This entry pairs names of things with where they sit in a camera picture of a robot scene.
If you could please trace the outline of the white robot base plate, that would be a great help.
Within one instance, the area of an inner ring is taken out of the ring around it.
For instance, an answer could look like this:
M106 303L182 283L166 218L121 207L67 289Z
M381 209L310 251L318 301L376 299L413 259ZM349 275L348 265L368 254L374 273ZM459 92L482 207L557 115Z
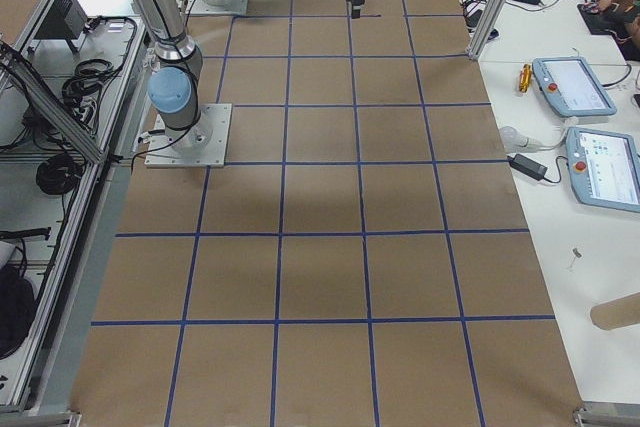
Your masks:
M149 168L216 167L225 165L232 116L230 103L206 103L200 106L200 119L184 137L167 130L159 114L154 128L163 133L150 139L144 164Z

